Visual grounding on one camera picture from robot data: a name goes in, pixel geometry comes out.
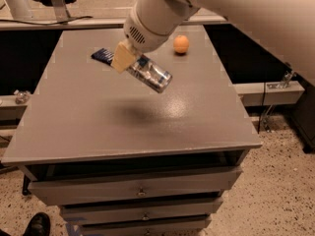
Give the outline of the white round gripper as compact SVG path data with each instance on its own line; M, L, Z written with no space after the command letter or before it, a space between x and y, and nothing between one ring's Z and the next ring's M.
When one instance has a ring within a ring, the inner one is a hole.
M111 66L123 73L142 53L163 45L198 8L175 0L138 0L124 24L124 39L116 46Z

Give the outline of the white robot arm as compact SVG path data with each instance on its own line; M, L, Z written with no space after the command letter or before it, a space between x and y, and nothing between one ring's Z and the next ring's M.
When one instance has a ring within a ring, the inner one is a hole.
M224 17L315 85L315 0L138 0L124 23L113 68L121 73L137 56L158 49L201 8Z

